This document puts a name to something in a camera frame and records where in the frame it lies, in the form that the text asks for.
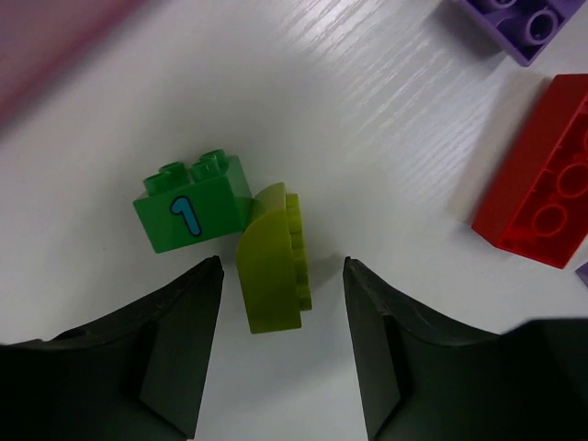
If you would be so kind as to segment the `light purple sloped lego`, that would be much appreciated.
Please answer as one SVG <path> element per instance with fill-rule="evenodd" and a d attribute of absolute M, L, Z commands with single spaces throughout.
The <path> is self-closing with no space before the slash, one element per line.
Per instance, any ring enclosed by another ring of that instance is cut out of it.
<path fill-rule="evenodd" d="M 588 287 L 588 263 L 584 263 L 583 265 L 579 266 L 575 273 L 583 282 L 583 284 Z"/>

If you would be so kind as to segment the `red rectangular lego brick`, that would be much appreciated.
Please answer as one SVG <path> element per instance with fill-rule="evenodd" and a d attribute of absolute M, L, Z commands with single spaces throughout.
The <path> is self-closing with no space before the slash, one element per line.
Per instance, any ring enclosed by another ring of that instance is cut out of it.
<path fill-rule="evenodd" d="M 565 267 L 587 235 L 587 76 L 558 74 L 530 112 L 474 216 L 493 246 Z"/>

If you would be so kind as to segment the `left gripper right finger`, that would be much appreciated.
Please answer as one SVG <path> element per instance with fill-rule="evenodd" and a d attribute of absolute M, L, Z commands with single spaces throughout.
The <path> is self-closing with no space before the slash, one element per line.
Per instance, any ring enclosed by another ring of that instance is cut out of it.
<path fill-rule="evenodd" d="M 505 334 L 458 322 L 346 258 L 345 306 L 371 440 L 584 440 L 587 321 Z"/>

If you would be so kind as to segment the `dark green lego number one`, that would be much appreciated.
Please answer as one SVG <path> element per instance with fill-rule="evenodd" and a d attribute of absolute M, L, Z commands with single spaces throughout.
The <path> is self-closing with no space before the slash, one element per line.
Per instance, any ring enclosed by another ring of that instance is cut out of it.
<path fill-rule="evenodd" d="M 241 161 L 222 149 L 190 166 L 164 165 L 143 185 L 133 207 L 157 254 L 242 232 L 251 218 L 253 197 Z"/>

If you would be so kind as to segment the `purple rectangular lego brick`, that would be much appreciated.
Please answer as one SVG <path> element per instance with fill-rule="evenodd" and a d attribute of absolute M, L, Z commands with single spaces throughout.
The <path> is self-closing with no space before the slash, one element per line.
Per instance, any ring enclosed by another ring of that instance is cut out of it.
<path fill-rule="evenodd" d="M 584 0 L 457 0 L 455 5 L 519 65 L 528 67 Z"/>

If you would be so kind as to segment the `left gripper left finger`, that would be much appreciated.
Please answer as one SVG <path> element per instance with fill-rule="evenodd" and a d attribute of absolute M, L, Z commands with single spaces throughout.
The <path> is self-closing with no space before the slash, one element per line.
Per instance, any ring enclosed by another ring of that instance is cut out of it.
<path fill-rule="evenodd" d="M 1 348 L 4 440 L 195 436 L 224 272 L 210 257 L 47 341 Z"/>

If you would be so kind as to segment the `lime green curved lego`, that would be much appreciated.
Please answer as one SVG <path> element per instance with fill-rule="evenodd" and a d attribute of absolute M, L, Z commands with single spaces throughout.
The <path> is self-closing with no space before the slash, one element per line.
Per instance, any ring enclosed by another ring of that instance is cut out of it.
<path fill-rule="evenodd" d="M 252 218 L 236 250 L 236 266 L 252 334 L 302 326 L 312 309 L 300 198 L 283 183 L 253 200 Z"/>

